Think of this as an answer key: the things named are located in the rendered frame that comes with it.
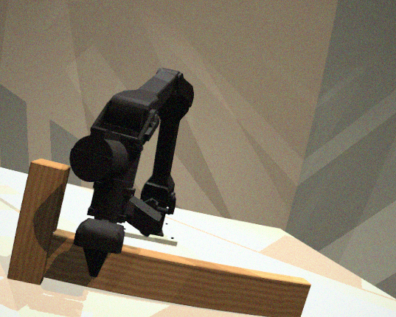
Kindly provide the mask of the brown wooden rail with steel hooks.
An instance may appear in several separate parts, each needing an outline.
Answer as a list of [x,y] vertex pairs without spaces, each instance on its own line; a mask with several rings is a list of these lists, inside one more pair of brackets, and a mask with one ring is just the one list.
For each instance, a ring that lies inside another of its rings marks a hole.
[[90,276],[74,232],[52,232],[44,278],[191,307],[265,317],[301,317],[311,283],[123,244]]

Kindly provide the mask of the wooden headboard post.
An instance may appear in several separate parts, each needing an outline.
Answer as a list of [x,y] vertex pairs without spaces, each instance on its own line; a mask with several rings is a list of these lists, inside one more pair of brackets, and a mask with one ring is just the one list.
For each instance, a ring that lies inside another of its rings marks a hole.
[[31,161],[19,213],[8,279],[35,285],[44,280],[52,232],[58,227],[71,166]]

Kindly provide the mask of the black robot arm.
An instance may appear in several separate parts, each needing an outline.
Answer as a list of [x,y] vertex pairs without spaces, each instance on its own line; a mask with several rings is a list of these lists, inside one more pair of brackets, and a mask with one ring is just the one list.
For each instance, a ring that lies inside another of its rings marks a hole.
[[[122,215],[126,222],[149,237],[163,237],[165,215],[176,206],[171,177],[180,120],[192,105],[194,91],[180,71],[162,68],[137,90],[115,94],[70,152],[74,174],[86,182],[119,179],[135,181],[143,144],[159,126],[152,176],[141,198],[128,196]],[[168,207],[168,208],[167,208]]]

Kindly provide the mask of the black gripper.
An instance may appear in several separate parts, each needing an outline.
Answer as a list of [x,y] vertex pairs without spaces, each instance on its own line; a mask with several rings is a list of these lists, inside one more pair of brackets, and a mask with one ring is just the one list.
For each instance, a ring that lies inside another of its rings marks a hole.
[[118,254],[124,243],[126,215],[122,215],[125,202],[133,191],[134,181],[108,179],[95,181],[93,197],[87,215],[94,216],[80,223],[74,244],[83,247],[88,272],[97,277],[108,252]]

